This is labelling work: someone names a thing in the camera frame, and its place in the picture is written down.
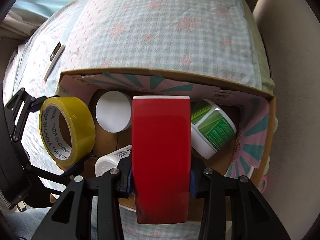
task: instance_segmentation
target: red box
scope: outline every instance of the red box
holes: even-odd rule
[[[139,224],[187,221],[190,167],[190,98],[133,97],[132,168]]]

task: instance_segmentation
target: metal screw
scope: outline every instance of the metal screw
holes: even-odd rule
[[[76,176],[74,179],[75,182],[81,182],[82,180],[83,180],[83,177],[81,175]]]
[[[119,169],[118,169],[118,168],[112,168],[109,172],[110,172],[112,175],[115,175],[115,174],[118,174],[118,173],[119,173]]]
[[[243,182],[243,183],[246,183],[249,181],[248,177],[247,176],[241,176],[240,177],[240,181]]]
[[[207,174],[207,175],[210,175],[210,174],[213,173],[213,169],[211,169],[211,168],[205,168],[203,172],[204,172],[205,174]]]

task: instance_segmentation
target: yellow tape roll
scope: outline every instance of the yellow tape roll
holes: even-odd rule
[[[69,128],[71,146],[62,137],[59,117],[63,115]],[[79,98],[48,98],[39,114],[40,135],[49,155],[57,164],[68,167],[88,154],[96,133],[92,115]]]

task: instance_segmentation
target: bed sheet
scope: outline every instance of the bed sheet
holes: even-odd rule
[[[44,82],[58,41],[66,48]],[[61,71],[101,67],[190,72],[263,88],[242,0],[73,0],[19,47],[4,79],[4,102],[21,87],[52,96]],[[23,146],[35,166],[60,174],[41,141],[38,115],[27,120]]]

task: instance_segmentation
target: cardboard box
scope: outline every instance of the cardboard box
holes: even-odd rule
[[[155,86],[159,82],[162,82],[164,89],[156,90]],[[100,96],[107,90],[123,91],[130,96],[145,94],[186,95],[189,93],[192,101],[199,101],[202,98],[214,101],[233,120],[237,130],[240,127],[240,131],[209,160],[205,160],[195,151],[193,154],[202,158],[207,167],[215,169],[222,175],[227,173],[228,176],[235,177],[242,175],[241,168],[242,173],[244,171],[244,167],[240,167],[242,160],[239,160],[239,156],[237,156],[244,152],[244,149],[240,148],[257,149],[257,152],[261,151],[261,156],[255,157],[259,160],[253,160],[257,169],[254,170],[251,181],[256,186],[259,184],[271,149],[276,113],[275,96],[252,87],[214,77],[145,68],[82,69],[61,73],[57,94],[76,96],[82,99],[88,105],[96,125],[96,142],[92,150],[95,157],[85,163],[83,174],[85,177],[94,177],[94,164],[97,158],[131,144],[131,129],[114,134],[106,132],[97,123],[95,106]],[[245,106],[239,103],[242,99],[246,102]],[[253,122],[254,128],[241,130],[241,127],[248,127],[250,122]],[[258,145],[251,146],[243,143],[248,138],[251,141],[258,140],[260,142]],[[135,208],[133,196],[129,199],[119,199],[119,203],[132,209]],[[188,220],[201,221],[203,204],[203,199],[194,199],[190,196]],[[230,206],[227,204],[228,220],[231,220],[230,214]]]

